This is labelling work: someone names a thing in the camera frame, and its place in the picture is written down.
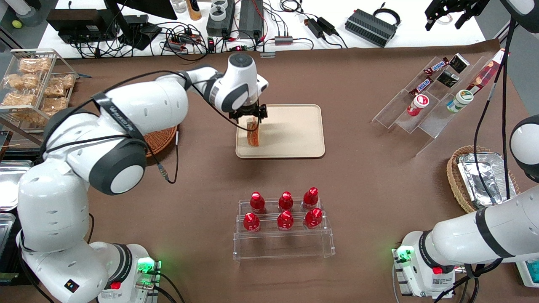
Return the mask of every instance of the wicker basket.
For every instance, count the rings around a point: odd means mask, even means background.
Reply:
[[[157,155],[160,151],[164,150],[172,140],[176,137],[176,127],[167,128],[160,130],[159,132],[149,133],[144,136],[144,139],[154,151],[154,154]],[[146,153],[146,158],[151,157],[151,153],[148,151]]]
[[[490,150],[488,148],[477,146],[477,151],[479,153],[489,152]],[[463,146],[453,153],[449,161],[447,161],[447,179],[449,180],[453,195],[455,196],[455,199],[457,199],[457,202],[459,202],[460,207],[466,212],[473,212],[477,209],[474,208],[472,201],[470,201],[470,198],[468,197],[468,191],[466,190],[459,168],[457,167],[457,157],[469,153],[473,153],[473,146],[471,145]],[[515,186],[516,193],[520,194],[519,186],[516,184],[515,176],[513,176],[511,171],[509,171],[509,178]]]

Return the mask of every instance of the beige tray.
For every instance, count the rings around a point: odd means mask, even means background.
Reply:
[[[247,131],[236,131],[236,155],[243,159],[318,158],[324,155],[322,111],[316,104],[268,105],[260,124],[260,146],[247,144]],[[248,116],[239,124],[247,127]]]

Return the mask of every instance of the tennis ball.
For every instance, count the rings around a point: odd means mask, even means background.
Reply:
[[[16,29],[20,29],[23,27],[23,24],[19,20],[13,20],[13,22],[11,22],[11,25],[13,25],[13,27],[15,27]]]

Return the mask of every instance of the table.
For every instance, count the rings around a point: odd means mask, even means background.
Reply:
[[[271,2],[271,6],[274,9],[279,9],[279,0],[266,0],[266,2]],[[386,47],[410,47],[410,46],[450,46],[450,45],[469,45],[477,42],[484,41],[485,38],[475,21],[475,18],[471,18],[466,22],[460,30],[455,29],[454,23],[458,19],[461,13],[451,14],[453,17],[453,22],[449,25],[436,24],[430,32],[425,30],[426,18],[425,18],[425,9],[431,0],[387,0],[386,8],[395,10],[401,17],[401,24],[395,34],[395,36],[389,41]],[[344,24],[348,17],[350,17],[354,10],[360,8],[366,12],[374,12],[378,9],[382,1],[338,1],[335,4],[330,4],[330,1],[327,0],[306,0],[303,1],[303,9],[306,13],[312,13],[317,16],[324,17],[327,21],[331,22],[343,39],[346,41],[349,47],[360,47],[360,48],[371,48],[377,47],[376,45],[348,32],[344,29]],[[56,6],[57,9],[67,9],[68,0],[59,0]],[[187,24],[192,24],[197,27],[206,37],[206,22],[209,15],[210,3],[200,2],[199,6],[202,11],[202,19],[198,21],[192,21],[189,18],[187,12],[178,15],[178,20]],[[81,9],[81,8],[96,8],[104,9],[105,4],[101,0],[85,0],[85,1],[73,1],[71,8]],[[236,12],[239,14],[240,4],[237,4]],[[124,15],[136,15],[140,14],[139,11],[133,10],[131,8],[124,8],[122,11]],[[289,34],[294,38],[309,38],[314,41],[315,49],[331,49],[338,48],[338,46],[332,46],[325,43],[322,39],[315,39],[314,35],[308,30],[306,26],[303,25],[302,21],[305,16],[301,16],[296,13],[278,13],[288,24]],[[267,38],[273,38],[277,35],[277,26],[270,19],[267,12],[264,13],[265,19],[268,24],[268,34]],[[380,19],[387,21],[389,23],[394,23],[395,20],[392,16],[387,13],[381,13],[378,15]],[[161,23],[169,22],[170,20],[155,17],[150,15],[149,21],[152,23]],[[166,27],[174,27],[175,24],[165,24]],[[164,35],[159,35],[159,38],[156,38],[152,43],[152,49],[154,54],[159,54],[161,48],[159,42],[164,41]],[[331,36],[327,38],[328,41],[332,43],[341,43],[341,41],[335,37]],[[237,45],[247,45],[252,46],[250,40],[241,40],[239,42],[228,43],[229,48],[231,46]],[[47,26],[45,33],[39,44],[39,48],[52,48],[58,51],[60,55],[64,58],[80,58],[78,51],[71,47],[68,44],[65,44],[60,37],[58,37],[57,31],[55,31],[50,25]],[[108,46],[105,46],[105,43],[101,43],[101,49],[108,49]],[[302,50],[309,49],[310,42],[304,40],[302,43],[294,43],[290,46],[275,46],[274,44],[268,43],[266,45],[266,51],[277,51],[277,50]],[[126,53],[128,56],[131,56],[130,46],[126,47]],[[135,50],[133,56],[151,56],[151,49],[147,47],[145,50]]]
[[[490,86],[417,157],[426,136],[400,129],[388,132],[371,123],[372,117],[434,56],[460,52],[474,61],[490,57],[498,48],[496,41],[488,41],[459,47],[290,51],[272,59],[255,56],[258,72],[269,81],[261,102],[321,107],[325,155],[319,159],[239,159],[234,153],[234,127],[200,96],[189,93],[189,114],[180,125],[177,183],[165,182],[153,164],[146,168],[140,184],[125,194],[106,196],[90,189],[89,210],[96,223],[92,240],[143,245],[163,261],[163,273],[178,285],[188,303],[395,302],[390,249],[410,231],[428,230],[439,221],[464,214],[452,195],[445,167],[456,149],[473,142]],[[227,56],[215,54],[201,63],[224,71]],[[93,76],[79,80],[73,106],[120,80],[173,68],[169,57],[70,60],[70,65]],[[178,61],[177,68],[191,67],[182,67]],[[372,77],[373,70],[384,71],[383,77]],[[507,100],[511,129],[528,114],[512,84]],[[495,152],[501,152],[500,112],[498,89],[479,136],[479,145]],[[171,174],[172,146],[157,157]],[[509,169],[522,191],[535,185],[512,157]],[[284,190],[301,195],[311,186],[320,189],[336,255],[233,261],[238,200],[255,190],[268,198]],[[172,291],[169,285],[162,286]],[[538,297],[538,289],[519,286],[512,265],[503,264],[481,277],[476,302],[536,303]],[[45,302],[32,286],[0,287],[0,298],[11,303]],[[429,298],[400,300],[432,302]]]

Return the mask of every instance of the red bottle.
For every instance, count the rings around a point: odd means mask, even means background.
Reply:
[[[243,227],[245,227],[248,232],[260,231],[260,219],[255,214],[248,212],[243,219]]]
[[[319,208],[309,210],[303,219],[303,227],[306,229],[315,229],[320,223],[322,223],[322,210]]]
[[[316,207],[318,203],[318,188],[311,187],[304,195],[301,201],[301,210],[308,211]]]
[[[288,191],[283,192],[282,196],[279,198],[279,212],[283,212],[285,210],[291,211],[292,205],[294,205],[292,194],[290,194]]]
[[[262,195],[259,192],[253,192],[249,204],[251,205],[251,209],[255,214],[266,213],[266,201],[264,198],[262,198]]]
[[[292,217],[291,212],[287,210],[283,211],[282,214],[277,217],[277,227],[279,230],[290,230],[292,225],[294,225],[294,217]]]

